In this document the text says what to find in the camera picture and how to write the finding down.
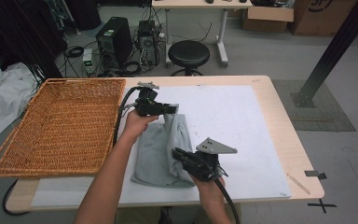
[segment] white paper sheet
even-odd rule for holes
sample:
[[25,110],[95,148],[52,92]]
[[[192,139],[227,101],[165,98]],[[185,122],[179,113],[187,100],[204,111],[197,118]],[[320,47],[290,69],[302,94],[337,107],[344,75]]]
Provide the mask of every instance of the white paper sheet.
[[[291,196],[251,86],[162,87],[157,92],[156,101],[179,104],[179,113],[186,114],[193,148],[211,137],[238,150],[238,154],[219,155],[220,164],[229,175],[225,177],[226,188],[234,202]],[[127,103],[133,103],[136,97],[137,92]],[[162,116],[156,122],[163,122]],[[120,204],[184,204],[199,200],[196,188],[160,189],[131,182],[136,153],[131,152]],[[78,206],[90,180],[43,179],[32,206]]]

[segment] black wire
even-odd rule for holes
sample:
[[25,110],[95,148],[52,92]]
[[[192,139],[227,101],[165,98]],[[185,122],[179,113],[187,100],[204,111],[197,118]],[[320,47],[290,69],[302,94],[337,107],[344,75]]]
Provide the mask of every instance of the black wire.
[[7,203],[7,198],[8,198],[8,195],[10,194],[10,192],[13,190],[14,186],[16,185],[17,181],[19,179],[17,179],[16,181],[14,181],[13,184],[10,185],[10,187],[8,188],[7,192],[5,193],[5,196],[4,196],[4,199],[2,200],[2,209],[4,210],[4,212],[10,216],[22,216],[22,215],[25,215],[29,212],[21,212],[21,213],[12,213],[10,212],[7,207],[6,207],[6,203]]
[[113,142],[114,144],[116,144],[117,142],[117,135],[118,135],[118,127],[120,127],[120,122],[121,122],[121,116],[123,115],[123,110],[124,110],[124,106],[127,103],[127,100],[130,98],[131,94],[136,91],[136,90],[140,90],[140,87],[132,87],[124,96],[123,101],[121,102],[120,107],[118,108],[118,115],[117,115],[117,121],[116,121],[116,129],[115,129],[115,134],[113,136]]
[[63,61],[65,63],[65,77],[66,77],[66,62],[67,62],[67,60],[66,60],[66,56],[65,56],[65,51],[63,51],[62,54],[63,54]]
[[[135,65],[136,69],[130,71],[128,68],[132,65]],[[141,65],[138,62],[129,62],[123,64],[121,71],[116,71],[115,73],[123,77],[133,77],[134,75],[139,74],[141,71]]]
[[216,178],[214,180],[214,183],[216,183],[217,187],[220,189],[220,191],[222,191],[223,195],[225,196],[225,198],[226,198],[226,200],[228,202],[228,205],[231,207],[232,213],[233,213],[234,218],[235,218],[235,223],[241,224],[240,219],[238,218],[237,209],[235,209],[235,206],[234,206],[234,202],[232,202],[232,200],[229,197],[229,195],[228,195],[225,187],[223,186],[222,182],[220,182],[219,178]]
[[159,10],[156,12],[156,10],[153,8],[153,11],[155,12],[155,15],[154,15],[153,17],[156,17],[156,18],[157,18],[158,26],[161,26],[161,22],[159,22],[158,15],[157,15],[157,14],[161,11],[161,9],[159,9]]
[[[95,50],[93,50],[92,51],[92,55],[95,55],[95,56],[97,56],[97,55],[100,55],[100,54],[98,54],[98,53],[94,53],[95,51],[97,51],[98,49],[95,49]],[[72,62],[72,64],[75,64],[77,61],[79,61],[81,59],[81,57],[78,57],[76,60],[74,60],[73,62]]]
[[206,37],[208,36],[209,32],[211,31],[211,27],[212,27],[212,23],[209,25],[209,29],[208,29],[208,32],[206,33],[205,37],[203,37],[201,40],[199,40],[199,42],[201,42],[202,40],[206,39]]
[[74,66],[72,65],[71,61],[69,61],[69,58],[78,58],[82,56],[84,53],[84,48],[79,46],[72,46],[68,48],[68,50],[63,54],[64,57],[66,57],[67,62],[71,66],[72,70],[74,70],[77,77],[80,77],[79,74],[76,72]]
[[102,66],[101,61],[102,61],[102,56],[100,55],[100,60],[98,61],[97,66],[95,67],[94,71],[91,72],[91,74],[96,73],[97,70],[98,70],[98,68],[99,68],[100,66]]
[[[95,41],[92,41],[92,42],[89,42],[87,45],[85,45],[84,47],[83,47],[83,49],[85,49],[88,45],[93,45],[93,44],[95,44],[97,41],[95,40]],[[59,70],[61,70],[62,68],[63,68],[63,66],[66,66],[66,62],[64,62],[64,63],[62,63],[62,65],[58,68]]]

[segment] person's arm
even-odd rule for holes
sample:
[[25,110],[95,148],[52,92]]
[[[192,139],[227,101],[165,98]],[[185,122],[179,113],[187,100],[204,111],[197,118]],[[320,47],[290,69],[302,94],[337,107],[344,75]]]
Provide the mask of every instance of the person's arm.
[[128,114],[123,134],[92,181],[74,223],[113,223],[131,147],[147,128],[147,123],[157,118],[139,117],[134,110]]
[[[231,223],[225,210],[225,200],[222,191],[220,191],[217,185],[212,180],[202,182],[194,176],[191,176],[191,178],[199,189],[202,208],[212,223]],[[219,180],[224,186],[225,181],[223,177],[220,177]]]

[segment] person's hand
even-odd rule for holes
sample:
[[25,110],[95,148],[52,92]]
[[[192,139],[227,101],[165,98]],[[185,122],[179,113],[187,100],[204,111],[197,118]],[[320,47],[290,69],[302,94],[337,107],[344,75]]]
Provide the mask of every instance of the person's hand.
[[158,119],[158,116],[140,117],[135,110],[132,110],[126,119],[123,134],[130,139],[136,139],[147,128],[147,124],[153,120]]
[[[220,189],[212,180],[209,182],[203,182],[198,180],[193,175],[191,175],[191,178],[199,189],[200,202],[207,213],[209,213],[209,210],[213,210],[218,207],[224,207],[225,201],[222,191],[220,191]],[[222,185],[225,186],[225,180],[223,177],[219,177],[219,180]]]
[[[230,223],[225,210],[225,200],[222,191],[214,181],[202,182],[193,175],[190,175],[200,192],[200,202],[212,223]],[[225,186],[223,177],[219,177],[220,182]]]

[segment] table leg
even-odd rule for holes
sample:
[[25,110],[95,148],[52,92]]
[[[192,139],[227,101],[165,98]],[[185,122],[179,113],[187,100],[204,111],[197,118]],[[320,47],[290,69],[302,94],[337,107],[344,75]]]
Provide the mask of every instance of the table leg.
[[167,8],[165,9],[165,33],[167,35],[166,40],[165,40],[165,65],[166,66],[171,66],[172,62],[170,60],[170,58],[168,57],[168,50],[170,50],[170,47],[172,45],[172,36],[171,36],[171,32],[170,32],[170,10]]
[[222,23],[220,24],[219,35],[216,37],[216,39],[217,39],[217,48],[220,54],[220,60],[224,66],[228,66],[228,57],[226,54],[225,44],[223,43],[223,37],[225,35],[225,29],[226,29],[226,21],[227,21],[227,9],[223,9]]

